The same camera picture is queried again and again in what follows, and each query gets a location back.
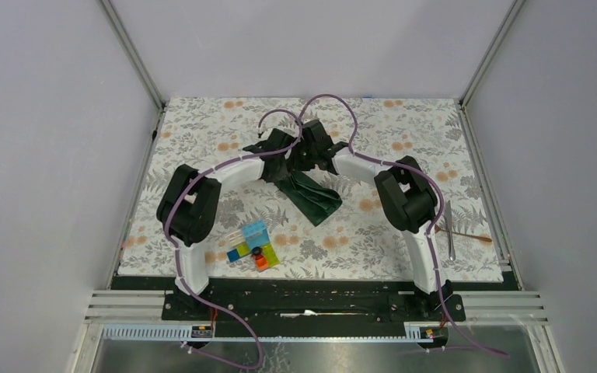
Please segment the dark green cloth napkin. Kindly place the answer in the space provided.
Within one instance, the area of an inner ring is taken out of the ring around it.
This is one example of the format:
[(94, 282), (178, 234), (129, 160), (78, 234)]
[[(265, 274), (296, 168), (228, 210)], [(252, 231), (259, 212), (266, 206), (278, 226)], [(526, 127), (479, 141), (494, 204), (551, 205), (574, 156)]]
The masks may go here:
[(321, 186), (303, 172), (293, 172), (274, 185), (313, 226), (322, 224), (343, 203), (337, 191)]

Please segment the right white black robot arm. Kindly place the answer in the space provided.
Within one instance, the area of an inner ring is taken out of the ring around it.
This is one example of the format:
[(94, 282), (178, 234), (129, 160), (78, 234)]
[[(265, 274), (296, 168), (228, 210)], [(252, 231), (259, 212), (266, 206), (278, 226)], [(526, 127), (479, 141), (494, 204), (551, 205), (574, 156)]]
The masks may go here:
[(405, 156), (397, 162), (374, 160), (335, 143), (319, 120), (302, 126), (301, 140), (290, 155), (296, 169), (318, 168), (367, 183), (378, 193), (383, 213), (406, 243), (413, 269), (416, 313), (436, 319), (445, 311), (451, 284), (441, 274), (433, 235), (438, 196), (417, 161)]

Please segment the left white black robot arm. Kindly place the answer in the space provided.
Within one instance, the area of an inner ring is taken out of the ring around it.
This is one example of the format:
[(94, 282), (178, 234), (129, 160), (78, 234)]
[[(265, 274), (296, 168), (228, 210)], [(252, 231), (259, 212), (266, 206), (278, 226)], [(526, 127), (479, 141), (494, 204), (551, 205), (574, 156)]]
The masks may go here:
[(274, 161), (300, 141), (273, 129), (269, 137), (247, 147), (233, 159), (200, 171), (186, 164), (178, 166), (157, 207), (156, 217), (174, 246), (176, 286), (185, 293), (180, 309), (191, 319), (201, 319), (210, 308), (209, 297), (201, 293), (209, 283), (203, 241), (215, 225), (221, 194), (248, 182), (260, 180)]

